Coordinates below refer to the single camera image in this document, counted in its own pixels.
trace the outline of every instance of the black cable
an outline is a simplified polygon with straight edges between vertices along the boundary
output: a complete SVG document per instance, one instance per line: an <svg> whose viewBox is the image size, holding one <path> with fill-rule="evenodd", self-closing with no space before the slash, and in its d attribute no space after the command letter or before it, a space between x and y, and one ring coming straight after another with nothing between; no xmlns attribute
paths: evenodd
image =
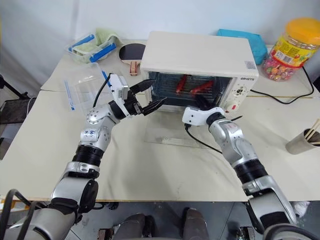
<svg viewBox="0 0 320 240"><path fill-rule="evenodd" d="M27 215L25 217L25 220L24 220L24 222L23 222L23 224L21 226L18 238L16 240L24 240L25 239L25 236L27 234L27 231L28 231L32 216L34 215L35 209L37 207L37 204L40 204L40 202L39 201L33 201L31 203L29 211L28 211L28 213L27 213Z"/></svg>
<svg viewBox="0 0 320 240"><path fill-rule="evenodd" d="M10 211L11 211L11 205L12 205L14 196L16 196L20 201L22 201L27 206L30 206L32 204L17 189L11 189L7 193L4 200L4 206L3 206L3 210L0 218L0 240L3 240L5 237L8 220L10 216ZM43 208L45 206L42 203L38 203L38 206L36 207Z"/></svg>
<svg viewBox="0 0 320 240"><path fill-rule="evenodd" d="M279 100L278 98L276 98L276 97L274 97L274 96L272 96L272 95L270 95L270 94L268 94L268 93L264 93L264 92L261 92L261 91L256 91L256 90L253 90L253 89L251 89L250 91L253 92L253 93L256 93L256 94L261 94L261 95L267 96L267 97L269 97L269 98L272 98L272 99L276 100L278 103L281 103L281 104L285 104L285 105L292 104L293 102L295 102L296 100L298 100L298 99L300 99L300 98L302 98L302 97L310 96L310 95L313 94L314 91L315 91L314 85L312 84L312 82L311 82L311 80L310 80L310 77L309 77L307 71L305 70L305 67L302 67L302 69L303 69L303 71L304 71L304 73L305 73L305 75L306 75L306 77L307 77L307 79L308 79L308 81L309 81L309 83L310 83L311 89L312 89L311 92L308 93L308 94L304 94L304 95L301 95L301 96L297 96L295 99L293 99L293 100L291 100L291 101L288 101L288 102L285 102L285 101Z"/></svg>
<svg viewBox="0 0 320 240"><path fill-rule="evenodd" d="M189 132L189 128L190 128L190 127L191 127L190 124L187 124L187 123L184 124L184 129L185 129L186 133L187 133L192 139L194 139L194 140L196 140L198 143L201 143L202 145L205 145L206 147L208 147L208 148L210 148L210 149L212 149L212 150L215 150L216 152L222 154L221 151L219 151L218 149L214 148L213 146L209 146L208 144L206 144L206 143L200 141L199 139L195 138L195 137Z"/></svg>
<svg viewBox="0 0 320 240"><path fill-rule="evenodd" d="M230 119L230 121L235 121L235 120L238 120L238 119L240 119L240 118L242 118L243 116L241 115L241 116L237 116L237 117L235 117L235 118L232 118L232 119Z"/></svg>
<svg viewBox="0 0 320 240"><path fill-rule="evenodd" d="M101 206L93 207L92 210L101 210L106 205L104 202L96 202L96 204L101 204Z"/></svg>
<svg viewBox="0 0 320 240"><path fill-rule="evenodd" d="M98 101L98 98L99 98L102 90L104 89L104 87L106 86L106 84L109 82L110 75L111 75L111 73L108 75L108 77L107 77L106 80L103 82L102 86L100 87L98 93L96 94L95 99L94 99L94 102L93 102L93 106L92 106L93 108L97 105L97 101Z"/></svg>

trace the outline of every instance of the gray floor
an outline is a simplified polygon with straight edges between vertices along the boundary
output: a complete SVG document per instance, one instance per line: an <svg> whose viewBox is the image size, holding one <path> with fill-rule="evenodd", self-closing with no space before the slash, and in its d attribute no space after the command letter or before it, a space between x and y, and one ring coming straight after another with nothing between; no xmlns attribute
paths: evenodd
<svg viewBox="0 0 320 240"><path fill-rule="evenodd" d="M106 207L84 214L80 223L72 227L67 240L94 240L98 230L120 224L136 213L152 215L157 225L157 237L180 239L181 215L186 207L198 209L204 216L210 239L235 240L240 226L251 226L247 210L241 202L121 202L116 210ZM320 201L309 205L298 225L320 236ZM256 239L262 236L256 233Z"/></svg>

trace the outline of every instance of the jar label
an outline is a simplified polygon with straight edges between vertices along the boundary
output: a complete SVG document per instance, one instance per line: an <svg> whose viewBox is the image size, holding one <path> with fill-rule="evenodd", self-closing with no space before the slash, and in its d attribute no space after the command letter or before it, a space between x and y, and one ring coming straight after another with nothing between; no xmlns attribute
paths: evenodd
<svg viewBox="0 0 320 240"><path fill-rule="evenodd" d="M290 68L301 68L317 50L299 48L280 36L273 46L270 55Z"/></svg>

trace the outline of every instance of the table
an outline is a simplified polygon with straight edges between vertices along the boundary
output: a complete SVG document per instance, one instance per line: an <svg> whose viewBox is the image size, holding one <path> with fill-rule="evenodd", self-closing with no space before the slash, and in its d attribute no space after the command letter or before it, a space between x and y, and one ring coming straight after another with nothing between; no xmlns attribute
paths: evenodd
<svg viewBox="0 0 320 240"><path fill-rule="evenodd" d="M16 188L47 200L76 151L84 126L69 110L65 92L41 91L0 161L0 195ZM145 96L137 99L146 104ZM247 97L237 120L260 161L289 201L320 200L319 149L291 155L285 144L320 116L319 99L282 105ZM241 183L223 157L210 149L145 142L152 114L123 119L112 130L100 165L98 201L246 201ZM206 127L191 128L214 146Z"/></svg>

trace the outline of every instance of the silver robot arm segment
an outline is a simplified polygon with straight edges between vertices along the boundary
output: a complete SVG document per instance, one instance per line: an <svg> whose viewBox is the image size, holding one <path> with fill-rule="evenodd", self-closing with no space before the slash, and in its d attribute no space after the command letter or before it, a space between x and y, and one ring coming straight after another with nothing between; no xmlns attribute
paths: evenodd
<svg viewBox="0 0 320 240"><path fill-rule="evenodd" d="M85 127L72 161L68 162L55 186L51 202L46 208L34 211L24 239L63 240L73 224L82 219L82 214L93 209L98 194L95 179L100 174L100 162L111 141L112 128L124 118L148 115L165 102L164 99L141 107L136 93L148 89L154 80L144 80L128 87L125 79L110 74L106 79L113 96L109 104L96 106L86 115ZM14 240L20 235L25 219L4 231L5 240Z"/></svg>
<svg viewBox="0 0 320 240"><path fill-rule="evenodd" d="M223 114L219 107L206 111L187 107L182 121L190 125L204 125L205 122L209 126L224 158L242 182L245 194L252 196L246 207L252 225L259 233L279 223L296 224L291 204L273 177L268 175L252 144L244 138L241 128Z"/></svg>

